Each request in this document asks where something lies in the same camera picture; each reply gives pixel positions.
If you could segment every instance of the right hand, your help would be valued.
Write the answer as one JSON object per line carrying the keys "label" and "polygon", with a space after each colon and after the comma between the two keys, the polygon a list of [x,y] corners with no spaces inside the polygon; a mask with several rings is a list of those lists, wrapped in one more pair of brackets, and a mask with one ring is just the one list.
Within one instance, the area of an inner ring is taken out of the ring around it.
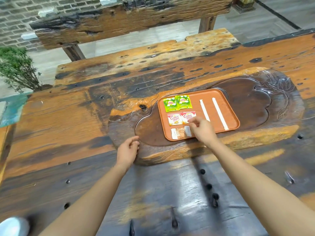
{"label": "right hand", "polygon": [[188,122],[190,130],[195,134],[196,138],[207,147],[211,147],[219,141],[212,124],[206,119],[194,117],[189,119]]}

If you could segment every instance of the bench leg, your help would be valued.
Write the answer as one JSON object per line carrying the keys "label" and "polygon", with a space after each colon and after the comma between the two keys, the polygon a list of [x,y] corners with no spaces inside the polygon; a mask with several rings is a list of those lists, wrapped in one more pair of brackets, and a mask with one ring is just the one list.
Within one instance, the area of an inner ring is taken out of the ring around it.
{"label": "bench leg", "polygon": [[77,61],[80,59],[85,59],[84,54],[82,53],[81,49],[77,44],[74,44],[69,47],[63,47],[62,48],[65,53],[68,55],[68,57],[71,59],[71,61]]}
{"label": "bench leg", "polygon": [[201,18],[198,33],[213,30],[215,26],[215,20],[216,20],[216,17]]}

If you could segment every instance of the gray tile floor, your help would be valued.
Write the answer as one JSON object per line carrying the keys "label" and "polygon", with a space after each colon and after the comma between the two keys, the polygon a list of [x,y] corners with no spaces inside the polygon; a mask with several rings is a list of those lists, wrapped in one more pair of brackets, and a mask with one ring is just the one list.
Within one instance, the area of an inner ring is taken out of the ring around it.
{"label": "gray tile floor", "polygon": [[[283,15],[288,15],[292,22],[297,21],[297,24],[303,28],[315,27],[315,12],[311,11],[315,7],[315,0],[260,1],[276,11],[283,12]],[[215,29],[227,28],[241,43],[296,31],[258,4],[255,3],[254,6],[256,10],[247,13],[239,14],[232,8],[228,14],[219,15],[215,22]],[[172,39],[183,41],[186,36],[198,33],[199,21],[198,19],[135,31],[110,39],[80,44],[80,48],[87,58],[91,58]],[[61,48],[31,52],[29,56],[33,58],[34,65],[42,73],[40,80],[44,84],[53,84],[57,66],[70,62]],[[0,79],[0,99],[15,94],[17,93],[9,89]]]}

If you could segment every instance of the wooden bench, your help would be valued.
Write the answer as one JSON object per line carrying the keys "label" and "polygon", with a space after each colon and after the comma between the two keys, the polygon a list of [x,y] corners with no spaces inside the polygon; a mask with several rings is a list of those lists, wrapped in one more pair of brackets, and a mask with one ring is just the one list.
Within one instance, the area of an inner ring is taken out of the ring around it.
{"label": "wooden bench", "polygon": [[99,10],[64,14],[31,23],[47,49],[62,47],[72,61],[85,59],[78,44],[180,21],[201,19],[199,33],[213,30],[216,16],[233,0],[117,0]]}

